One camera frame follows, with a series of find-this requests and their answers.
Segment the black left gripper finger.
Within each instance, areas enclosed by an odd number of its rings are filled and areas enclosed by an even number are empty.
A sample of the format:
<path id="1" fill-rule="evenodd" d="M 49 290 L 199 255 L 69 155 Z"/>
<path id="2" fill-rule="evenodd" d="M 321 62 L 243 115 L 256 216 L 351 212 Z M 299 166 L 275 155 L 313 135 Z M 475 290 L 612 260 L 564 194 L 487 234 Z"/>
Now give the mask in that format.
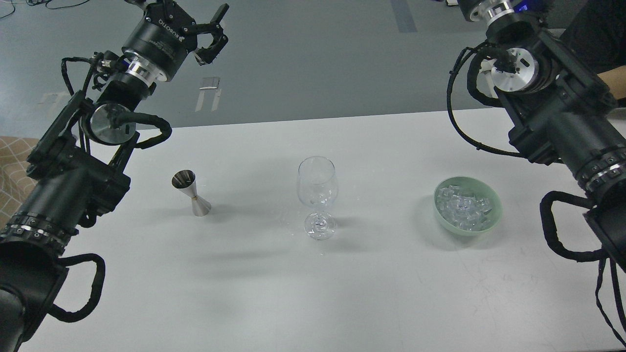
<path id="1" fill-rule="evenodd" d="M 228 4 L 222 4 L 209 23 L 197 24 L 193 22 L 182 27 L 185 37 L 198 36 L 200 34 L 210 34 L 212 36 L 212 42 L 208 47 L 197 47 L 194 50 L 195 60 L 200 66 L 212 63 L 228 43 L 228 37 L 224 34 L 224 28 L 221 24 L 228 9 Z"/>

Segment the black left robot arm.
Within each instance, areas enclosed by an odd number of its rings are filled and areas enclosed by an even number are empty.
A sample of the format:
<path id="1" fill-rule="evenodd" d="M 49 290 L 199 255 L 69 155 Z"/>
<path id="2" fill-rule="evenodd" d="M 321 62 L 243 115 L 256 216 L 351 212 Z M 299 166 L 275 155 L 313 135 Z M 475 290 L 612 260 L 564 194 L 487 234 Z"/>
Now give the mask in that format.
<path id="1" fill-rule="evenodd" d="M 174 0 L 134 0 L 143 18 L 122 53 L 67 57 L 71 98 L 29 154 L 32 192 L 1 230 L 1 350 L 17 352 L 46 316 L 74 323 L 100 302 L 106 265 L 97 254 L 64 257 L 80 228 L 114 211 L 130 188 L 136 149 L 165 142 L 172 127 L 136 111 L 157 82 L 170 82 L 187 56 L 209 65 L 227 45 L 222 4 L 208 23 Z"/>

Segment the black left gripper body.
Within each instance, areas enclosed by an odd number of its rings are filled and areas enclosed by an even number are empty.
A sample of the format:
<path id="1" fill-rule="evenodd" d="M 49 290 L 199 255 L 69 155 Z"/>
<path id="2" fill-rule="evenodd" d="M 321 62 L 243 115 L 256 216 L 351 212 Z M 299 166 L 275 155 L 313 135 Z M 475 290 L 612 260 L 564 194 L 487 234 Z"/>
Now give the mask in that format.
<path id="1" fill-rule="evenodd" d="M 198 47 L 198 23 L 174 0 L 130 0 L 143 10 L 143 17 L 122 46 L 130 62 L 126 73 L 141 82 L 170 82 L 193 54 L 199 65 L 212 62 L 205 48 Z"/>

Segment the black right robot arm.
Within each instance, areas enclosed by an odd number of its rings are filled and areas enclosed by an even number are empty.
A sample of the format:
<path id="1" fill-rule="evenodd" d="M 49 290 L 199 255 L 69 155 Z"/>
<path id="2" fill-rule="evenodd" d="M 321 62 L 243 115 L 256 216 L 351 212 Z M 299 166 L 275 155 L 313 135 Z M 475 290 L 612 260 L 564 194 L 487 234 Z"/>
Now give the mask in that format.
<path id="1" fill-rule="evenodd" d="M 625 324 L 618 270 L 625 268 L 625 138 L 606 116 L 617 107 L 609 87 L 592 73 L 543 24 L 544 7 L 526 0 L 460 0 L 468 22 L 485 22 L 486 39 L 466 47 L 449 73 L 447 112 L 457 133 L 477 150 L 520 157 L 531 163 L 563 163 L 583 198 L 559 191 L 539 204 L 543 233 L 552 251 L 577 262 L 597 262 L 596 290 L 610 268 L 617 316 Z M 503 108 L 514 123 L 509 143 L 514 152 L 495 149 L 469 137 L 452 112 L 451 94 L 461 67 L 468 93 L 485 106 Z M 569 203 L 586 209 L 583 215 L 601 241 L 598 250 L 566 249 L 557 234 L 552 205 Z"/>

